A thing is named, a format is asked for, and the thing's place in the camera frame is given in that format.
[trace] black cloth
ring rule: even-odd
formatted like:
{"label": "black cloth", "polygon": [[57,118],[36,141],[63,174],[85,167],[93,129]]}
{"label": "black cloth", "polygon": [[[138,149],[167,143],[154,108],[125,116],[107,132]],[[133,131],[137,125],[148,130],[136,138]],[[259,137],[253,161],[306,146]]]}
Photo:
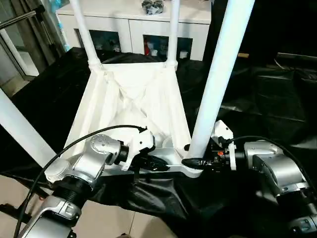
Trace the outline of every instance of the black cloth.
{"label": "black cloth", "polygon": [[[104,63],[162,61],[158,57],[98,51]],[[190,131],[207,79],[209,64],[180,60],[178,84]],[[72,48],[18,92],[12,101],[57,152],[67,139],[90,71],[83,49]],[[316,184],[316,91],[314,74],[298,70],[253,68],[237,60],[218,119],[240,135],[262,135],[294,152]],[[0,128],[1,173],[34,179],[40,167]],[[91,200],[162,218],[179,237],[283,237],[283,214],[272,202],[256,196],[259,175],[252,171],[199,178],[181,173],[103,177]]]}

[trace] white cabinet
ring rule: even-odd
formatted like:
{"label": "white cabinet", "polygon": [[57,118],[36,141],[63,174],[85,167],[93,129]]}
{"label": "white cabinet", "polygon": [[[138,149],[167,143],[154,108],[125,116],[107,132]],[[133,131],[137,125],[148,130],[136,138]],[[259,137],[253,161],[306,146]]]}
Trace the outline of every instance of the white cabinet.
{"label": "white cabinet", "polygon": [[[191,43],[190,59],[203,60],[209,25],[179,23],[178,38],[189,38]],[[133,53],[144,54],[144,36],[169,36],[169,23],[159,21],[130,20],[130,32]]]}
{"label": "white cabinet", "polygon": [[[155,42],[159,55],[163,47],[167,48],[170,0],[164,1],[164,11],[158,15],[145,15],[142,0],[81,0],[80,3],[96,49],[117,49],[119,45],[122,52],[144,54],[145,40]],[[71,5],[57,13],[69,46],[82,46]],[[180,51],[187,51],[190,59],[202,60],[210,23],[211,0],[181,0],[178,55]]]}
{"label": "white cabinet", "polygon": [[[59,15],[59,19],[69,46],[82,47],[75,16]],[[112,43],[118,44],[124,53],[132,52],[128,19],[85,16],[85,21],[96,49],[109,50],[109,44]]]}

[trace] white tube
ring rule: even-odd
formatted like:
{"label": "white tube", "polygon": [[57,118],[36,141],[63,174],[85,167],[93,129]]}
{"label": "white tube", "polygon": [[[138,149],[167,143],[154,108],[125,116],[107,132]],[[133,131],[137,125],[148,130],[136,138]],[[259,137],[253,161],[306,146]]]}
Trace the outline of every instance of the white tube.
{"label": "white tube", "polygon": [[[1,89],[0,108],[0,124],[41,167],[44,167],[56,153]],[[53,170],[49,167],[45,174],[60,179],[68,167],[67,161],[58,160],[56,164],[52,164]]]}
{"label": "white tube", "polygon": [[186,158],[202,158],[255,0],[229,0]]}
{"label": "white tube", "polygon": [[167,63],[177,66],[177,33],[178,33],[178,18],[179,18],[180,0],[172,0],[172,9],[170,11],[169,23],[169,38],[168,38],[168,53]]}
{"label": "white tube", "polygon": [[101,67],[102,65],[101,65],[100,59],[97,56],[89,30],[87,29],[80,4],[78,0],[70,0],[70,4],[73,7],[77,24],[78,24],[78,29],[80,32],[80,36],[81,36],[81,39],[83,40],[84,47],[88,56],[88,64],[90,67]]}

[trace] robotic arm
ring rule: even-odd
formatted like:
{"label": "robotic arm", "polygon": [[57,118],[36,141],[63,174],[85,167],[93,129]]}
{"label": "robotic arm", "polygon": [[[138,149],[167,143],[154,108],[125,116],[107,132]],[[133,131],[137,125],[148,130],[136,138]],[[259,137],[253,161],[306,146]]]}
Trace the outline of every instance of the robotic arm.
{"label": "robotic arm", "polygon": [[[221,121],[215,124],[208,159],[183,159],[182,164],[193,169],[212,168],[216,172],[240,167],[256,170],[264,175],[275,201],[289,218],[293,234],[317,233],[317,208],[314,195],[298,165],[284,155],[283,150],[267,141],[247,142],[238,152],[232,131]],[[155,149],[149,130],[144,130],[128,144],[104,134],[91,137],[84,152],[68,170],[56,189],[19,234],[19,238],[75,238],[72,231],[80,218],[81,209],[91,197],[98,178],[106,165],[119,165],[122,170],[146,168],[166,171],[166,162],[145,156]]]}
{"label": "robotic arm", "polygon": [[105,165],[117,164],[128,170],[135,156],[154,149],[154,137],[149,130],[139,133],[129,146],[104,134],[91,137],[72,169],[66,172],[63,180],[54,183],[53,194],[45,199],[18,237],[75,238],[72,227],[80,218],[81,209],[95,189]]}
{"label": "robotic arm", "polygon": [[232,132],[222,121],[216,122],[211,137],[215,143],[208,159],[184,159],[182,163],[194,169],[210,167],[216,172],[243,167],[258,171],[288,218],[290,233],[317,234],[317,207],[312,188],[298,165],[281,148],[261,140],[244,143],[243,150],[238,152],[230,140]]}

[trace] black cable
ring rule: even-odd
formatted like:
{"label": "black cable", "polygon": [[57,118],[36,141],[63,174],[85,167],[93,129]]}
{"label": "black cable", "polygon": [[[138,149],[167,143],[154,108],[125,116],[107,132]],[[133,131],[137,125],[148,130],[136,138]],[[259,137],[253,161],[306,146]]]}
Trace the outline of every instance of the black cable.
{"label": "black cable", "polygon": [[292,154],[292,152],[290,152],[285,146],[277,143],[276,141],[274,140],[271,140],[271,139],[268,139],[266,137],[263,137],[263,136],[257,136],[257,135],[245,135],[245,136],[240,136],[240,137],[236,137],[236,138],[233,138],[233,139],[229,139],[229,140],[226,140],[225,143],[228,143],[230,144],[231,142],[234,142],[234,141],[238,141],[238,140],[243,140],[243,141],[248,141],[248,140],[265,140],[267,142],[270,142],[274,145],[276,145],[277,147],[281,148],[287,156],[289,156],[295,163],[296,165],[298,166],[298,168],[300,169],[300,171],[302,172],[302,174],[304,175],[307,183],[310,185],[310,187],[313,189],[314,193],[315,193],[315,196],[317,196],[317,190],[312,182],[312,180],[310,179],[310,177],[308,176],[307,172],[305,171],[302,163],[299,161],[299,159],[296,158],[296,156],[294,154]]}
{"label": "black cable", "polygon": [[28,205],[28,203],[30,202],[30,199],[33,195],[33,192],[34,192],[34,189],[36,187],[36,184],[37,182],[39,181],[40,177],[42,176],[42,174],[45,172],[45,170],[58,158],[60,157],[66,150],[68,150],[69,148],[71,148],[72,146],[74,146],[75,144],[79,143],[80,141],[82,140],[85,140],[87,139],[88,137],[91,137],[93,135],[96,135],[98,133],[101,133],[101,132],[104,132],[104,131],[107,131],[107,130],[112,130],[112,129],[116,129],[116,128],[135,128],[135,129],[138,129],[140,132],[143,132],[144,128],[140,127],[140,126],[136,126],[136,125],[114,125],[114,126],[109,126],[109,127],[106,127],[106,128],[103,128],[103,129],[100,129],[100,130],[97,130],[95,132],[92,132],[88,135],[85,135],[77,140],[75,140],[74,142],[70,143],[69,145],[67,145],[62,151],[60,151],[59,153],[57,153],[43,168],[42,170],[40,171],[39,175],[36,177],[36,179],[34,180],[30,190],[29,190],[29,193],[28,195],[26,196],[25,200],[23,201],[23,206],[22,206],[22,209],[21,209],[21,212],[20,212],[20,215],[18,217],[18,221],[17,221],[17,224],[16,224],[16,227],[15,227],[15,231],[14,231],[14,236],[13,238],[17,238],[18,235],[19,235],[19,231],[20,231],[20,228],[21,228],[21,224],[22,224],[22,219],[23,219],[23,216],[24,216],[24,213],[25,213],[25,210],[26,210],[26,207]]}
{"label": "black cable", "polygon": [[[17,176],[17,175],[11,175],[11,174],[2,173],[2,172],[0,172],[0,175],[8,177],[8,178],[11,178],[11,179],[20,179],[20,180],[23,180],[23,181],[26,181],[26,182],[34,182],[33,179],[24,178],[24,177]],[[48,185],[47,182],[37,182],[37,184],[42,185],[42,186],[47,186]]]}

